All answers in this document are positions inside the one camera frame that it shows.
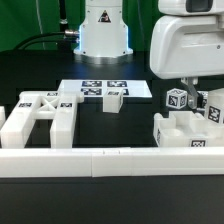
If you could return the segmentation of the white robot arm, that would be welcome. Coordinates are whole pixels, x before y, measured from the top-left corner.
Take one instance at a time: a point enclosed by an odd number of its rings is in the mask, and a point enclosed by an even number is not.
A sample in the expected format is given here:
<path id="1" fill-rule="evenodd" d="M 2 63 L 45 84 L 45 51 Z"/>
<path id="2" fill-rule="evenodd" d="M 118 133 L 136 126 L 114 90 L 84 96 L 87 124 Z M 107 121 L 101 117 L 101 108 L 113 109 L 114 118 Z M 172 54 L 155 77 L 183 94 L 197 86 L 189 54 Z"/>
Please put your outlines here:
<path id="1" fill-rule="evenodd" d="M 122 3 L 85 0 L 76 59 L 111 64 L 132 56 Z M 150 68 L 161 79 L 179 78 L 195 108 L 198 78 L 224 74 L 224 0 L 158 0 L 158 9 L 163 16 L 153 28 Z"/>

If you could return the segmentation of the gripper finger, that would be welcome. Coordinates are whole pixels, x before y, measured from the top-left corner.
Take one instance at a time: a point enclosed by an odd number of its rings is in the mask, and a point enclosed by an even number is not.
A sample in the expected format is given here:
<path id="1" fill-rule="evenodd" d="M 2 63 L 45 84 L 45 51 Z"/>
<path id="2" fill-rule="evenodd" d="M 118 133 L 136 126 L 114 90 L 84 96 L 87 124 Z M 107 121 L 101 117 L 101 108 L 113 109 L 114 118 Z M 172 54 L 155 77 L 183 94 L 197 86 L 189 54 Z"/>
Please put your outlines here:
<path id="1" fill-rule="evenodd" d="M 191 109 L 197 108 L 198 93 L 195 86 L 198 84 L 197 77 L 185 77 L 181 79 L 182 84 L 184 85 L 188 93 L 188 106 Z"/>

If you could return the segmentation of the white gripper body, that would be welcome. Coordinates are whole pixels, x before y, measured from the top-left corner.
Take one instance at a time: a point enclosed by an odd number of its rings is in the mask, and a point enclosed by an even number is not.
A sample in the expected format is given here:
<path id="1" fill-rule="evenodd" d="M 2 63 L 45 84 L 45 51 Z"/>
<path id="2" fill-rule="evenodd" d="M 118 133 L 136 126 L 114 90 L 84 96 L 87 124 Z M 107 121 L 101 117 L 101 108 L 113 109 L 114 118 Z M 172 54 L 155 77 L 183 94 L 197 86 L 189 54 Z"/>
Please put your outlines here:
<path id="1" fill-rule="evenodd" d="M 224 0 L 158 0 L 150 68 L 162 79 L 224 74 Z"/>

